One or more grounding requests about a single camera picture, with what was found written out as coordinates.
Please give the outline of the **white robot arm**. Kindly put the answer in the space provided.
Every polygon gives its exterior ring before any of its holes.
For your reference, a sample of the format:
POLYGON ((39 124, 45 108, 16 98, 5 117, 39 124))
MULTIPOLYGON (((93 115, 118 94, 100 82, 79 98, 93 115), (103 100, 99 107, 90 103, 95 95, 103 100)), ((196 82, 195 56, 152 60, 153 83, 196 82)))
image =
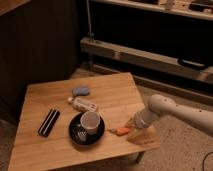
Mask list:
POLYGON ((126 127, 146 129, 166 115, 173 116, 213 137, 212 111, 181 105, 160 94, 152 95, 147 105, 126 123, 126 127))

